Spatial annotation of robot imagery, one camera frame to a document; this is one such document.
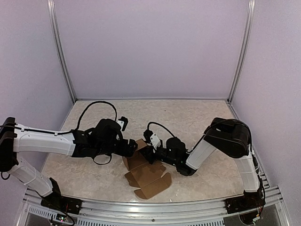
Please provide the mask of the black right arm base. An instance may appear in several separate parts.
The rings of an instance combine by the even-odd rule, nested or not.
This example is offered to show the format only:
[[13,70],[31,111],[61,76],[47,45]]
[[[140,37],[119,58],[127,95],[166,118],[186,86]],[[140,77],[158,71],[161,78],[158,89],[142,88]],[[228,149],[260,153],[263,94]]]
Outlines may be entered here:
[[228,198],[224,202],[228,214],[256,209],[266,204],[265,193],[260,189],[254,193],[244,191],[242,196]]

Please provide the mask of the brown cardboard box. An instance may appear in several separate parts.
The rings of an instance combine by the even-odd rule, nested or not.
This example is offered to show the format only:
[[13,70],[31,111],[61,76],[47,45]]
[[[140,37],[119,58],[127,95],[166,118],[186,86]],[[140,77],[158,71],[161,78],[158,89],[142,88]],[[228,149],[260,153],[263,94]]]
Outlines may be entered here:
[[150,146],[142,139],[136,140],[137,149],[132,157],[123,157],[123,163],[128,172],[125,178],[129,186],[134,187],[134,194],[143,200],[149,200],[168,189],[172,177],[166,172],[166,167],[159,161],[150,164],[142,155]]

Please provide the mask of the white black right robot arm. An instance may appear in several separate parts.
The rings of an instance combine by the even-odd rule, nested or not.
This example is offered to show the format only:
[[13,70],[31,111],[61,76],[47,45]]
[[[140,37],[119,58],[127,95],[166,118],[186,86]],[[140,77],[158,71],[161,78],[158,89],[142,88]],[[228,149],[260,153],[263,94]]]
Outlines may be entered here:
[[215,151],[234,159],[243,182],[244,192],[240,204],[252,208],[263,191],[259,166],[252,151],[249,127],[237,119],[214,118],[202,137],[191,150],[178,137],[172,135],[165,143],[150,129],[143,133],[151,149],[144,154],[149,163],[159,160],[172,165],[183,176],[193,175]]

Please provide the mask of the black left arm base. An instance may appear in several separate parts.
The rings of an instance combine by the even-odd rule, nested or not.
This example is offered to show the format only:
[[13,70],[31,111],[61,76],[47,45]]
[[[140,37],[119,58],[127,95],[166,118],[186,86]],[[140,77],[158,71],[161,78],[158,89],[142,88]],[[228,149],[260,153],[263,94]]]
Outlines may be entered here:
[[61,195],[58,183],[50,178],[52,192],[47,196],[42,196],[41,205],[62,213],[79,214],[82,206],[82,200]]

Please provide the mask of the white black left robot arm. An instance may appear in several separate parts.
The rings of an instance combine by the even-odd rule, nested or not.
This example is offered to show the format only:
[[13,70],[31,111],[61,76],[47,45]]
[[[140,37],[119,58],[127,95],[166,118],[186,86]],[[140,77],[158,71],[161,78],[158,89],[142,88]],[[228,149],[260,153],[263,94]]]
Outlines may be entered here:
[[92,158],[99,155],[122,157],[133,156],[138,144],[124,139],[122,132],[127,119],[101,119],[96,127],[85,131],[47,131],[17,124],[9,117],[0,127],[0,171],[19,179],[25,186],[35,190],[55,209],[62,209],[66,199],[61,195],[57,182],[38,172],[26,160],[18,156],[21,152],[55,153],[72,158]]

